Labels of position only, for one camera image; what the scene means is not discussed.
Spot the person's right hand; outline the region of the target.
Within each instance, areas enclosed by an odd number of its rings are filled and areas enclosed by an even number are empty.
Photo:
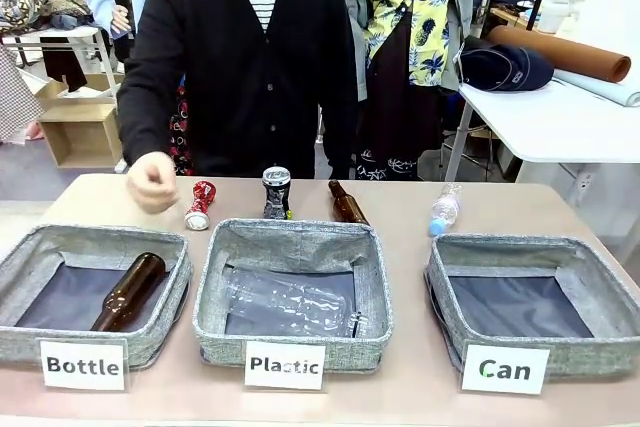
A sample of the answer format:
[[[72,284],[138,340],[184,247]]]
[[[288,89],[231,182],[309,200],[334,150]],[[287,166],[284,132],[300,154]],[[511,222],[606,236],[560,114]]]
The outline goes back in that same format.
[[[127,173],[127,189],[134,202],[148,214],[159,214],[178,201],[172,159],[163,152],[141,156]]]

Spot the crushed red can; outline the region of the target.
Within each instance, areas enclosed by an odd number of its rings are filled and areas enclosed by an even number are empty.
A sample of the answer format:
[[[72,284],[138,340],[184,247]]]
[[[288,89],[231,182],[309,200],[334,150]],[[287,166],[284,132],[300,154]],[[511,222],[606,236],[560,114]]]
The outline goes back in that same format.
[[[193,189],[193,202],[184,216],[185,226],[188,230],[204,231],[210,226],[209,207],[216,195],[216,188],[209,181],[198,181]]]

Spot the crushed black can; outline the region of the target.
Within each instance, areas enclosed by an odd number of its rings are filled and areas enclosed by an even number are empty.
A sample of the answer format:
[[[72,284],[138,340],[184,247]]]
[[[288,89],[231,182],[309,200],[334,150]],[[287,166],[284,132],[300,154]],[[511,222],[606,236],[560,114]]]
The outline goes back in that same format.
[[[280,166],[269,167],[263,172],[262,183],[266,191],[264,218],[291,219],[292,211],[289,206],[291,175],[289,170]]]

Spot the person's left forearm black sleeve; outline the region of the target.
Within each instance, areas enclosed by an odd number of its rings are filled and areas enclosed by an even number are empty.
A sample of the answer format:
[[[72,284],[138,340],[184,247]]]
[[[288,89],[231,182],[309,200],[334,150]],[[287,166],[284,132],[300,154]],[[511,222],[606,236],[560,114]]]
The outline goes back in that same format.
[[[326,99],[321,103],[324,135],[323,147],[331,179],[349,178],[351,157],[356,139],[358,105],[353,100]]]

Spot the person's right forearm black sleeve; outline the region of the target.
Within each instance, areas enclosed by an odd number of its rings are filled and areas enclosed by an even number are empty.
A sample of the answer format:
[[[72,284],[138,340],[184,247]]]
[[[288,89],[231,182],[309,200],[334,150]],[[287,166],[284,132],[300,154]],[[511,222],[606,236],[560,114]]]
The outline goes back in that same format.
[[[128,166],[146,154],[170,152],[170,119],[177,107],[175,92],[160,95],[123,86],[117,103],[118,132]]]

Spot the grey fabric basket Plastic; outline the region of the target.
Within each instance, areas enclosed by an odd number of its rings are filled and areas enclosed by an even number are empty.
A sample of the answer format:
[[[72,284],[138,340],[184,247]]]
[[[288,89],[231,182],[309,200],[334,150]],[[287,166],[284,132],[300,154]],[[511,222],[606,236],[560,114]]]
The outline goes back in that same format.
[[[368,319],[354,338],[234,335],[225,332],[223,305],[233,268],[298,275],[341,294]],[[382,247],[363,224],[327,221],[227,219],[213,231],[193,311],[202,360],[241,367],[249,341],[322,345],[324,368],[336,373],[375,371],[393,330],[393,312]]]

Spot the grey fabric basket Bottle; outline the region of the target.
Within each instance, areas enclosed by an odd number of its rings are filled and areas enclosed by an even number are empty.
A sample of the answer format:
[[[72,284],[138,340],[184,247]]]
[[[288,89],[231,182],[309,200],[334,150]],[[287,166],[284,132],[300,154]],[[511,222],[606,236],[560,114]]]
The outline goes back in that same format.
[[[121,332],[94,332],[102,302],[142,253],[166,277]],[[120,226],[44,224],[0,257],[0,364],[40,367],[43,340],[120,344],[131,368],[160,355],[186,303],[193,266],[185,237]]]

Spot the grey fabric basket Can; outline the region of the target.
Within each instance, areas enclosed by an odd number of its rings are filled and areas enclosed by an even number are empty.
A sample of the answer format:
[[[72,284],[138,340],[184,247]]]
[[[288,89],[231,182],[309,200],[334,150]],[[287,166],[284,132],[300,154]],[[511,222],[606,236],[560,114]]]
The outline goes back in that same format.
[[[471,345],[546,349],[551,378],[640,368],[640,296],[581,240],[443,234],[424,278],[457,370]]]

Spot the white sign Can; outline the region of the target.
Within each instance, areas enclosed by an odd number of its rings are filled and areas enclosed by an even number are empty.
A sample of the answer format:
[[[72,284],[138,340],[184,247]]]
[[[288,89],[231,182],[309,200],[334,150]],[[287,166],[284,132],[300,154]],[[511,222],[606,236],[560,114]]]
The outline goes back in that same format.
[[[464,357],[461,389],[540,395],[549,357],[549,349],[469,344]]]

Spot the red floral black fabric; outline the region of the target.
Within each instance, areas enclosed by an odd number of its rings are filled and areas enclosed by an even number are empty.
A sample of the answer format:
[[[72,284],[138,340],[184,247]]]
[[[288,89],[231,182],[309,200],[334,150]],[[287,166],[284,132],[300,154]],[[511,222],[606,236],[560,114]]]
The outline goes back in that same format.
[[[172,158],[177,175],[192,176],[194,169],[186,139],[188,104],[183,85],[176,90],[175,104],[176,108],[169,120],[171,134],[169,156]]]

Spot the wooden cube shelf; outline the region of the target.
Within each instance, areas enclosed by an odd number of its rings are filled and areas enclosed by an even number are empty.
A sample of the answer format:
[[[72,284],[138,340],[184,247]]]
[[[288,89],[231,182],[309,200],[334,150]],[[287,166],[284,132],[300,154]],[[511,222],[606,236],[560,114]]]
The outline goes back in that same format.
[[[59,168],[106,169],[122,159],[116,117],[110,102],[63,103],[44,112],[39,124]]]

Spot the brown glass bottle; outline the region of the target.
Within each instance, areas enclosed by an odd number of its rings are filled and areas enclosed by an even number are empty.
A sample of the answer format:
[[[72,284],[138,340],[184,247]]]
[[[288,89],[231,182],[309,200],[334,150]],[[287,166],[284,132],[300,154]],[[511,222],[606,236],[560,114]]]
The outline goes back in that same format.
[[[356,199],[344,190],[338,180],[331,179],[328,187],[333,198],[334,218],[337,221],[369,224]]]
[[[105,296],[91,331],[122,332],[139,317],[166,275],[166,264],[160,256],[151,252],[140,254]]]

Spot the person in black cardigan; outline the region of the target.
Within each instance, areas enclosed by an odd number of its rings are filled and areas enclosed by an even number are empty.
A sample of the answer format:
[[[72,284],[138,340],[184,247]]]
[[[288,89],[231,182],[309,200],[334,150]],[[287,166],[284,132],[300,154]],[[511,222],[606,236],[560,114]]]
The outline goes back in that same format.
[[[121,88],[180,85],[197,175],[312,178],[322,101],[358,102],[345,0],[275,0],[267,26],[249,0],[146,0]]]

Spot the checked fabric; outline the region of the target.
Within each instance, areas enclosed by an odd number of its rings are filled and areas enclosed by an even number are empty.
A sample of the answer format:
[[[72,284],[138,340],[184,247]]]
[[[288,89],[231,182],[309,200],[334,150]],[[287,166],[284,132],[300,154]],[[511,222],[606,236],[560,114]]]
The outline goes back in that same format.
[[[15,60],[0,42],[0,144],[42,139],[44,134],[37,120],[43,112]]]

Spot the large clear plastic bottle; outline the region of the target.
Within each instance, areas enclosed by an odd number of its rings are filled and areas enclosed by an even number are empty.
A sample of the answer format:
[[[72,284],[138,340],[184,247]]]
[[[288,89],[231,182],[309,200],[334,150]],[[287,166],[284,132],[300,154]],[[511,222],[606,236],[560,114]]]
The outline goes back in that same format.
[[[234,335],[354,338],[368,324],[349,298],[268,271],[233,268],[223,305]]]

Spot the white clothes table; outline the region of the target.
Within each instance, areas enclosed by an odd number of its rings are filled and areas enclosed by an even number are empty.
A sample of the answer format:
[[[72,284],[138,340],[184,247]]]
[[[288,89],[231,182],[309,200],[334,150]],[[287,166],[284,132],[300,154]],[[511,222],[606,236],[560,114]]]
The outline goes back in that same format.
[[[114,97],[119,85],[115,81],[114,70],[106,51],[106,44],[98,27],[80,26],[71,30],[47,27],[18,36],[5,35],[2,43],[8,49],[18,52],[17,65],[25,68],[32,65],[26,57],[27,51],[96,51],[100,54],[101,65],[108,82],[106,95]]]

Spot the white sign Bottle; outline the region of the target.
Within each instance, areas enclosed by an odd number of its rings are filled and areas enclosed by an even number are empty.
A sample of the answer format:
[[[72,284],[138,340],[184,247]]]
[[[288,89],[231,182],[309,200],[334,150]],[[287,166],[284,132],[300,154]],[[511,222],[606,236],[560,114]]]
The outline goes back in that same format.
[[[128,351],[125,342],[96,344],[80,341],[39,341],[46,388],[124,392],[128,387]]]

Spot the white sign Plastic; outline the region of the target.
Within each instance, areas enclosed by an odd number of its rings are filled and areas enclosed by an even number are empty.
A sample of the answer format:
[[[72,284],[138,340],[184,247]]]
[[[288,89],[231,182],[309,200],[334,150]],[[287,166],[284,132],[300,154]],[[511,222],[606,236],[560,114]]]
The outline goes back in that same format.
[[[255,388],[321,391],[325,353],[322,345],[249,341],[244,384]]]

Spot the black patterned skirt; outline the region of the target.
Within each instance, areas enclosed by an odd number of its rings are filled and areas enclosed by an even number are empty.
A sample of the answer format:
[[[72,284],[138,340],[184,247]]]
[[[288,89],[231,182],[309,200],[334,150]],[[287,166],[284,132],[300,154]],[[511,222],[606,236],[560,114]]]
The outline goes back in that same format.
[[[405,13],[367,69],[355,177],[417,181],[418,160],[442,144],[443,98],[437,87],[409,82],[411,14]]]

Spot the small clear bottle blue cap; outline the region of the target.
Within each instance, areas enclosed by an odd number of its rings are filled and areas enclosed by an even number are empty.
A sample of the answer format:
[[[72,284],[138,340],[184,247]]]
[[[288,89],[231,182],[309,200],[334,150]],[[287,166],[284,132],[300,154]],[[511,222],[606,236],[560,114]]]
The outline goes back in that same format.
[[[431,209],[428,232],[431,237],[442,235],[451,230],[460,213],[462,185],[445,183],[439,197]]]

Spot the yellow floral shirt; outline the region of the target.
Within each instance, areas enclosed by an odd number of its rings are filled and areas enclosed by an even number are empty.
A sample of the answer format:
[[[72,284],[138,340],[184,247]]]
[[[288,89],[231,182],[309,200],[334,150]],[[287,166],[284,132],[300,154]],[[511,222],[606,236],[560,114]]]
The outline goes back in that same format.
[[[367,60],[375,54],[406,14],[410,15],[408,81],[421,87],[455,90],[454,58],[467,35],[471,0],[367,0],[369,20],[364,30]]]

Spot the navy baseball cap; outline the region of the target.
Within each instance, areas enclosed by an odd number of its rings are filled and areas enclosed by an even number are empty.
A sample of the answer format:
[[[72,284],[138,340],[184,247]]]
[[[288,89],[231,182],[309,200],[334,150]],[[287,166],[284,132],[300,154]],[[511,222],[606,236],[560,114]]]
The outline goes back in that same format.
[[[485,92],[534,91],[548,84],[553,65],[523,47],[491,44],[468,36],[460,54],[462,80]]]

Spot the white side table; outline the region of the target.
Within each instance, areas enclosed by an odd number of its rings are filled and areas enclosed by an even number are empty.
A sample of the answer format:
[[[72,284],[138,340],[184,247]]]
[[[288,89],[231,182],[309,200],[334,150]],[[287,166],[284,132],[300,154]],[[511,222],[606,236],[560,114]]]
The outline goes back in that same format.
[[[640,107],[623,107],[556,81],[528,92],[485,92],[462,84],[459,93],[465,106],[447,182],[456,179],[472,113],[526,162],[640,164]]]

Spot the brown paper roll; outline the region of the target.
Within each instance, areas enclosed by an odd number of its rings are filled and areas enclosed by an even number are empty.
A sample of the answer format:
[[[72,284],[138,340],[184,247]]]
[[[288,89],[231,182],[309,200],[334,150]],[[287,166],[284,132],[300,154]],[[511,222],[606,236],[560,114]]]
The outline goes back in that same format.
[[[494,27],[488,42],[531,49],[555,68],[607,82],[620,82],[631,69],[631,59],[590,45],[565,40],[550,34],[511,26]]]

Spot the white bucket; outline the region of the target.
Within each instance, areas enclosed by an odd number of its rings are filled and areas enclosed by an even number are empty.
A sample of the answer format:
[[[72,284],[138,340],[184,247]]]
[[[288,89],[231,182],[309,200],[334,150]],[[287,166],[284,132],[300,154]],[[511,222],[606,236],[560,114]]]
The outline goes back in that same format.
[[[555,34],[570,13],[571,7],[568,3],[543,2],[539,10],[537,30],[547,34]]]

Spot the pale blue paper roll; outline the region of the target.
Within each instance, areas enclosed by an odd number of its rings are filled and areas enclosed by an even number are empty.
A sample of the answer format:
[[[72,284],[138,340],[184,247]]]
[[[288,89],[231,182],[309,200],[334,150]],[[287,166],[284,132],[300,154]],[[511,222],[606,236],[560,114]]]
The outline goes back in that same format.
[[[640,107],[640,87],[632,87],[625,83],[608,82],[560,69],[554,70],[554,78],[623,107]]]

